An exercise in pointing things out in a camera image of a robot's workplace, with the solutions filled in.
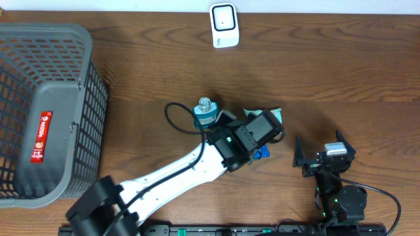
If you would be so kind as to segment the teal lidded small jar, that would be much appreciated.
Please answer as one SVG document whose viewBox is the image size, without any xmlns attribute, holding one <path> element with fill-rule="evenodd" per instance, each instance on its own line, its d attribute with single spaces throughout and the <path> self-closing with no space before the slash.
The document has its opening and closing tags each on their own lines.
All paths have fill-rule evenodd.
<svg viewBox="0 0 420 236">
<path fill-rule="evenodd" d="M 199 128 L 207 128 L 214 125 L 219 113 L 219 108 L 216 102 L 212 102 L 208 97 L 201 97 L 198 105 L 193 108 L 193 113 L 196 115 L 198 121 L 194 121 L 194 126 Z"/>
</svg>

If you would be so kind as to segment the red Nescafe coffee stick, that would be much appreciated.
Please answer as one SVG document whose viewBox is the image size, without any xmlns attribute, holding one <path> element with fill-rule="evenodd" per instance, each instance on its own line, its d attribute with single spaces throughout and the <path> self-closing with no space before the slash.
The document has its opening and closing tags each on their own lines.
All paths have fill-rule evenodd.
<svg viewBox="0 0 420 236">
<path fill-rule="evenodd" d="M 42 111 L 39 126 L 37 129 L 36 139 L 31 153 L 31 163 L 42 163 L 45 155 L 45 146 L 49 132 L 49 126 L 53 113 L 51 111 Z"/>
</svg>

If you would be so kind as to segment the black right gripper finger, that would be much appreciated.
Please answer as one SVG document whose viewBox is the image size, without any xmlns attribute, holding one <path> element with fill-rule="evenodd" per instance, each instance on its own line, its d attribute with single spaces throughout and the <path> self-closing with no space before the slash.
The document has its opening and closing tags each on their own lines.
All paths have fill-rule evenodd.
<svg viewBox="0 0 420 236">
<path fill-rule="evenodd" d="M 295 137 L 295 151 L 293 156 L 293 167 L 302 167 L 305 164 L 305 155 L 298 136 Z"/>
<path fill-rule="evenodd" d="M 344 146 L 347 150 L 347 155 L 355 155 L 356 154 L 356 150 L 346 141 L 346 139 L 344 138 L 344 136 L 342 135 L 340 130 L 336 130 L 335 135 L 336 135 L 336 140 L 338 142 L 341 142 L 341 143 L 344 144 Z"/>
</svg>

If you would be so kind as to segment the blue Oreo cookie pack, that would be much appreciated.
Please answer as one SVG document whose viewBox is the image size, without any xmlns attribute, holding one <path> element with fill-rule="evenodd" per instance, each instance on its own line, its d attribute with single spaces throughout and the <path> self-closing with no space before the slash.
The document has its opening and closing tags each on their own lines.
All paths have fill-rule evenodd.
<svg viewBox="0 0 420 236">
<path fill-rule="evenodd" d="M 259 148 L 255 152 L 252 160 L 253 161 L 258 161 L 260 159 L 267 158 L 267 157 L 270 157 L 270 152 L 269 152 L 268 146 L 264 145 L 263 147 Z"/>
</svg>

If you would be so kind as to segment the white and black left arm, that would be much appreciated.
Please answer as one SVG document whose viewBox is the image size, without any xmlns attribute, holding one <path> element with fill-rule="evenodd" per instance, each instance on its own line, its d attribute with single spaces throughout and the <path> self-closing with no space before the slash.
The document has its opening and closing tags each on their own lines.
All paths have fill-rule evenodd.
<svg viewBox="0 0 420 236">
<path fill-rule="evenodd" d="M 157 209 L 188 190 L 212 182 L 225 172 L 266 157 L 267 144 L 285 136 L 279 108 L 245 110 L 239 120 L 207 97 L 193 109 L 201 142 L 177 161 L 148 175 L 114 184 L 110 176 L 97 180 L 67 211 L 75 235 L 138 235 L 139 227 Z"/>
</svg>

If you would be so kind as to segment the mint green wipes packet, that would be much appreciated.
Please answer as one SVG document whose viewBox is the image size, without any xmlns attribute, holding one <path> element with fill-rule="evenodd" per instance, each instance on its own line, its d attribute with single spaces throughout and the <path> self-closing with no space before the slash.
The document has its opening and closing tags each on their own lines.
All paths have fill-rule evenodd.
<svg viewBox="0 0 420 236">
<path fill-rule="evenodd" d="M 281 108 L 276 108 L 276 109 L 271 109 L 270 112 L 275 116 L 275 118 L 277 118 L 277 120 L 282 123 L 282 115 L 281 115 Z M 263 111 L 261 109 L 257 109 L 257 110 L 248 110 L 248 109 L 243 109 L 246 117 L 251 117 L 251 116 L 257 116 L 259 114 L 261 114 Z"/>
</svg>

